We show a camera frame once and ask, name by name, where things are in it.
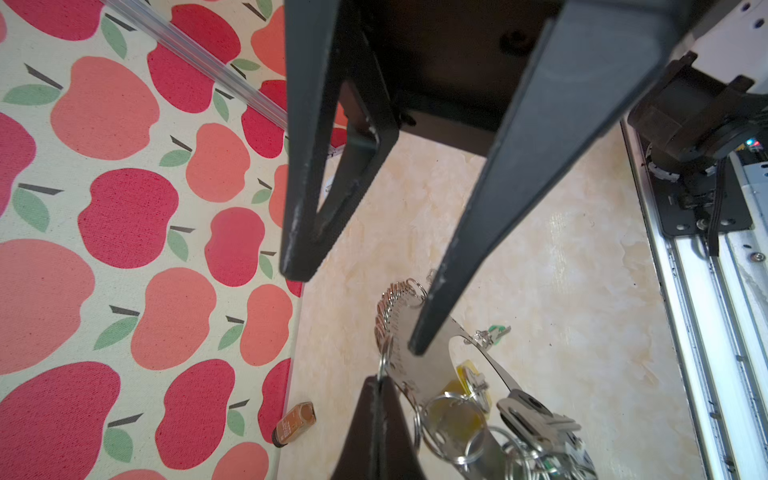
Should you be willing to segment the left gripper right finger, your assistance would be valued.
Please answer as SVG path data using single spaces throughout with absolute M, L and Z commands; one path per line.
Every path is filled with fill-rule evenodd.
M 390 377 L 378 380 L 377 478 L 424 479 L 397 393 Z

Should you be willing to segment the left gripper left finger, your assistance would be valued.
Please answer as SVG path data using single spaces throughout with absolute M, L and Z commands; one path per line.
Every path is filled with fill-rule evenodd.
M 365 379 L 333 480 L 378 479 L 380 433 L 380 383 Z

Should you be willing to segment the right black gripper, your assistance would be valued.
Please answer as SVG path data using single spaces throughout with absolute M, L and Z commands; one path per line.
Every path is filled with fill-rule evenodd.
M 409 340 L 424 355 L 486 258 L 698 20 L 696 1 L 286 2 L 281 273 L 314 276 L 399 128 L 488 154 Z

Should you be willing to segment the metal key organizer plate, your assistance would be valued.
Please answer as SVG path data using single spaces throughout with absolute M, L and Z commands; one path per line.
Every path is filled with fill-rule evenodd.
M 519 383 L 453 319 L 428 350 L 408 343 L 426 300 L 412 278 L 394 282 L 377 304 L 375 338 L 380 370 L 414 412 L 414 445 L 426 446 L 466 479 L 594 479 L 583 441 L 566 454 L 541 455 L 502 420 L 497 402 Z

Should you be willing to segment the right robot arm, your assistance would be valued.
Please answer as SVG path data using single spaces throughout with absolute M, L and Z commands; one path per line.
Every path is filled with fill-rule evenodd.
M 621 116 L 683 166 L 728 155 L 767 98 L 752 39 L 672 51 L 707 1 L 289 1 L 281 273 L 309 281 L 408 132 L 485 157 L 411 335 L 423 354 L 485 259 Z

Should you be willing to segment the small amber bottle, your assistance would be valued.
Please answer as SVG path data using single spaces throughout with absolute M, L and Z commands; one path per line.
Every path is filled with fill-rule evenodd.
M 316 413 L 312 402 L 295 405 L 276 424 L 272 432 L 272 443 L 278 448 L 295 441 L 316 423 Z

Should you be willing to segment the black key tag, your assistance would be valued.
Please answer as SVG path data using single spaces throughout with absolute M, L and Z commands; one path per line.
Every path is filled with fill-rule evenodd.
M 525 391 L 512 390 L 497 402 L 497 408 L 505 425 L 537 454 L 566 454 L 582 446 L 576 436 L 579 424 L 551 412 Z

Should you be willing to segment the green key tag lower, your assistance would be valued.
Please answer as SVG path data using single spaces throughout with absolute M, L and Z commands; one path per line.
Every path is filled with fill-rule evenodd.
M 477 330 L 475 339 L 484 349 L 490 349 L 497 345 L 510 331 L 510 326 L 492 325 L 485 330 Z

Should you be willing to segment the right aluminium frame post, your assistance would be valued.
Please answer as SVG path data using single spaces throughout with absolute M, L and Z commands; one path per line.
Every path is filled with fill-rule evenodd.
M 156 90 L 179 110 L 213 106 L 240 122 L 263 158 L 288 149 L 285 20 L 281 1 L 111 1 L 157 40 L 148 55 Z M 229 114 L 232 95 L 246 109 Z

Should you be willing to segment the front aluminium rail base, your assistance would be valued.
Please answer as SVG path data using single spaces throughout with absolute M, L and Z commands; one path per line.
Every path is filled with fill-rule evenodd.
M 640 137 L 621 126 L 655 270 L 709 479 L 767 476 L 767 280 L 750 231 L 720 238 L 711 258 L 697 236 L 669 238 Z

